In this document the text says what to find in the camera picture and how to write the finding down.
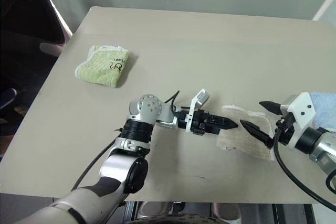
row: white towel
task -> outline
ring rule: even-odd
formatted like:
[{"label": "white towel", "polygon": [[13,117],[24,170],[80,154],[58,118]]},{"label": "white towel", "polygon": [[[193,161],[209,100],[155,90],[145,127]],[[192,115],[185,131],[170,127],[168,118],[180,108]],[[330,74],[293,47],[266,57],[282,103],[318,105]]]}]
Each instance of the white towel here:
[{"label": "white towel", "polygon": [[217,139],[218,147],[225,151],[241,151],[256,158],[274,160],[273,149],[269,150],[261,141],[251,136],[239,121],[245,120],[256,124],[260,130],[273,137],[271,124],[264,113],[247,111],[234,105],[225,105],[222,107],[222,116],[238,123],[238,127],[221,130]]}]

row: white table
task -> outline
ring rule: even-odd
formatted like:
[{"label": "white table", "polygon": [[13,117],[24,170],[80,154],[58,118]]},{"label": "white table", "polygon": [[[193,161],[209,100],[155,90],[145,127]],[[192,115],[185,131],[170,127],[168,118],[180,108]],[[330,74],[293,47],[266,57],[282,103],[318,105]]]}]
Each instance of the white table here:
[{"label": "white table", "polygon": [[[74,77],[91,45],[130,50],[116,89]],[[93,7],[64,49],[0,163],[3,193],[61,197],[117,135],[129,102],[177,89],[188,104],[205,88],[205,109],[224,104],[264,111],[302,91],[336,91],[336,31],[330,24],[269,17]],[[310,203],[276,162],[216,147],[216,135],[155,127],[149,173],[130,200]],[[281,148],[290,169],[336,202],[324,173]],[[82,185],[97,181],[101,158]]]}]

